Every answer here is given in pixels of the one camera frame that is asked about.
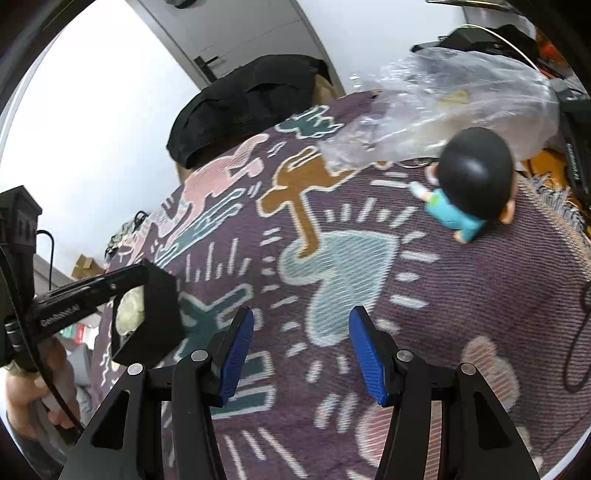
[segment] doll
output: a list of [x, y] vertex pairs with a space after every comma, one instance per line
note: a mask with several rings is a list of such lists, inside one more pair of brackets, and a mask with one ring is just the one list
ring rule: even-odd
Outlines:
[[431, 192], [414, 181], [411, 193], [425, 202], [426, 212], [455, 230], [453, 237], [461, 244], [470, 242], [486, 222], [513, 221], [517, 193], [513, 158], [492, 130], [460, 131], [439, 161], [427, 167], [426, 177], [440, 188]]

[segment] human hand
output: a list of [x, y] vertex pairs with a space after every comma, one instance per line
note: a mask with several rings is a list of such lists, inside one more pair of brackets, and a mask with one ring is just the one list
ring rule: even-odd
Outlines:
[[[66, 350], [57, 339], [52, 339], [47, 348], [46, 364], [52, 371], [58, 372], [67, 368]], [[37, 435], [31, 423], [29, 403], [43, 398], [49, 393], [49, 389], [39, 373], [25, 376], [15, 375], [11, 372], [6, 376], [6, 410], [8, 421], [12, 428], [21, 436], [35, 439]], [[67, 402], [68, 407], [80, 418], [80, 409], [77, 401]], [[60, 425], [65, 429], [72, 428], [72, 422], [63, 410], [49, 411], [47, 418], [54, 425]]]

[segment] black bag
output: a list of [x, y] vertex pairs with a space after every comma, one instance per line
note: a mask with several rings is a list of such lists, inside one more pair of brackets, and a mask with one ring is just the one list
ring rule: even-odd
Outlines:
[[181, 110], [168, 152], [185, 168], [206, 164], [310, 108], [317, 74], [330, 79], [324, 61], [304, 55], [267, 55], [230, 72]]

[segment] wire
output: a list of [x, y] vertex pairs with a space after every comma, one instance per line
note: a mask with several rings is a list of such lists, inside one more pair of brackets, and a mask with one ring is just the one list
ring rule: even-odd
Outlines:
[[583, 96], [586, 96], [586, 95], [587, 95], [585, 92], [582, 92], [582, 91], [581, 91], [581, 90], [579, 90], [578, 88], [572, 88], [572, 87], [570, 87], [570, 86], [569, 86], [569, 89], [570, 89], [571, 91], [573, 91], [573, 92], [576, 92], [576, 93], [579, 93], [579, 94], [581, 94], [581, 95], [583, 95]]
[[53, 251], [56, 247], [56, 241], [53, 235], [47, 230], [37, 230], [37, 235], [47, 235], [51, 239], [51, 258], [49, 260], [49, 289], [51, 290], [51, 272], [53, 271]]
[[47, 374], [45, 370], [45, 366], [41, 361], [41, 356], [39, 355], [39, 350], [37, 346], [33, 344], [31, 338], [29, 337], [28, 331], [25, 329], [24, 325], [22, 324], [23, 314], [22, 314], [22, 305], [20, 301], [20, 297], [18, 296], [17, 284], [14, 281], [14, 275], [12, 274], [12, 268], [10, 267], [10, 263], [8, 262], [8, 257], [4, 252], [4, 249], [0, 245], [0, 273], [4, 278], [4, 282], [8, 289], [8, 297], [10, 298], [10, 303], [12, 304], [12, 309], [14, 311], [14, 316], [18, 323], [18, 328], [21, 331], [23, 342], [25, 343], [25, 347], [31, 355], [31, 360], [35, 368], [39, 371], [41, 378], [47, 384], [47, 388], [51, 392], [51, 394], [56, 399], [57, 403], [64, 411], [66, 416], [70, 419], [73, 423], [74, 428], [79, 434], [84, 432], [84, 427], [80, 423], [80, 421], [74, 416], [70, 407], [66, 404], [64, 398], [61, 396], [59, 391], [57, 390], [56, 386], [51, 381], [51, 378]]
[[564, 368], [562, 370], [562, 381], [564, 384], [564, 388], [566, 389], [567, 392], [572, 393], [572, 394], [579, 393], [582, 389], [584, 389], [585, 385], [587, 385], [587, 382], [589, 381], [589, 377], [591, 377], [591, 364], [589, 364], [589, 366], [587, 368], [587, 372], [585, 373], [585, 375], [583, 376], [583, 379], [579, 383], [577, 383], [576, 385], [572, 385], [571, 383], [569, 383], [570, 361], [572, 359], [574, 349], [577, 346], [577, 343], [579, 341], [579, 337], [583, 333], [585, 326], [589, 322], [589, 317], [591, 316], [591, 303], [587, 303], [587, 300], [586, 300], [587, 294], [589, 293], [590, 290], [591, 290], [591, 281], [588, 281], [584, 285], [583, 291], [581, 292], [581, 307], [583, 308], [583, 311], [585, 312], [585, 319], [583, 320], [583, 324], [579, 327], [579, 330], [575, 334], [573, 341], [570, 344], [569, 352], [566, 355], [566, 360], [564, 362]]
[[135, 214], [134, 217], [134, 231], [136, 231], [139, 226], [144, 223], [144, 220], [146, 220], [146, 218], [148, 217], [148, 214], [146, 212], [144, 212], [143, 210], [140, 210], [138, 213]]
[[507, 45], [509, 45], [511, 48], [513, 48], [513, 50], [515, 50], [519, 55], [521, 55], [524, 58], [524, 60], [527, 63], [529, 63], [534, 69], [536, 69], [538, 72], [542, 73], [540, 71], [540, 69], [538, 68], [538, 66], [534, 62], [532, 62], [531, 59], [525, 53], [523, 53], [520, 49], [518, 49], [515, 45], [513, 45], [509, 40], [507, 40], [506, 38], [501, 37], [497, 32], [493, 32], [492, 30], [490, 30], [490, 29], [488, 29], [486, 27], [481, 27], [480, 25], [474, 25], [474, 24], [471, 24], [471, 23], [463, 24], [463, 25], [461, 25], [458, 28], [463, 28], [463, 27], [480, 28], [481, 30], [486, 31], [486, 32], [490, 33], [491, 35], [494, 35], [496, 38], [500, 38], [503, 42], [505, 42]]

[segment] white wall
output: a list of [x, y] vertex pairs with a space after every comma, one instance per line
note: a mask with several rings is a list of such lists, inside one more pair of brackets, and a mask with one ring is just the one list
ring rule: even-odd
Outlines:
[[417, 43], [465, 23], [461, 7], [425, 0], [296, 0], [324, 45], [347, 93], [352, 74], [378, 73]]
[[[109, 238], [138, 210], [178, 186], [166, 142], [198, 93], [125, 0], [96, 0], [49, 50], [15, 114], [0, 189], [24, 184], [56, 239], [54, 265], [69, 275], [80, 254], [103, 258]], [[49, 241], [38, 253], [49, 260]]]

